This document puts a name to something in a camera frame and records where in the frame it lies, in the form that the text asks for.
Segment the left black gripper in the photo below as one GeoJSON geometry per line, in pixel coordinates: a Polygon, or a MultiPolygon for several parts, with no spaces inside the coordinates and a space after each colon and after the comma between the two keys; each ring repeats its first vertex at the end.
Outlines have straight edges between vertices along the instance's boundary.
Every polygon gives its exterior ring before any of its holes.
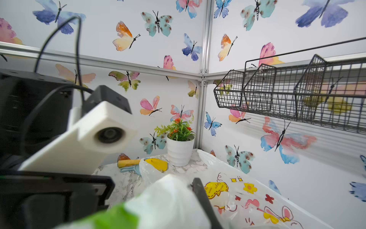
{"type": "Polygon", "coordinates": [[[58,78],[1,70],[1,228],[51,229],[108,208],[110,177],[20,171],[66,130],[74,89],[58,78]]]}

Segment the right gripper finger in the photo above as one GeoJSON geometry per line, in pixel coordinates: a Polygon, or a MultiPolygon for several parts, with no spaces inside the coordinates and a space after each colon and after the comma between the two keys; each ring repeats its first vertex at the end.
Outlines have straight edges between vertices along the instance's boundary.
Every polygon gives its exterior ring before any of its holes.
{"type": "Polygon", "coordinates": [[[220,222],[212,208],[212,205],[206,194],[206,191],[204,189],[204,185],[203,185],[201,179],[198,177],[195,177],[193,179],[193,182],[191,183],[191,186],[192,186],[192,190],[195,193],[201,207],[203,208],[206,216],[208,217],[208,219],[211,223],[211,228],[212,229],[222,229],[223,227],[220,224],[220,222]]]}

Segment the white printed plastic bag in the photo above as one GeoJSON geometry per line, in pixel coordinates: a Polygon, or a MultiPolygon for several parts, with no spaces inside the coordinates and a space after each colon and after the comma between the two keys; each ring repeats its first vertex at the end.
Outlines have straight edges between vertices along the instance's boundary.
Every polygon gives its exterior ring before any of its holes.
{"type": "Polygon", "coordinates": [[[179,173],[192,183],[200,179],[223,228],[228,229],[329,229],[330,225],[284,198],[266,185],[215,156],[196,150],[206,166],[199,172],[179,173]]]}

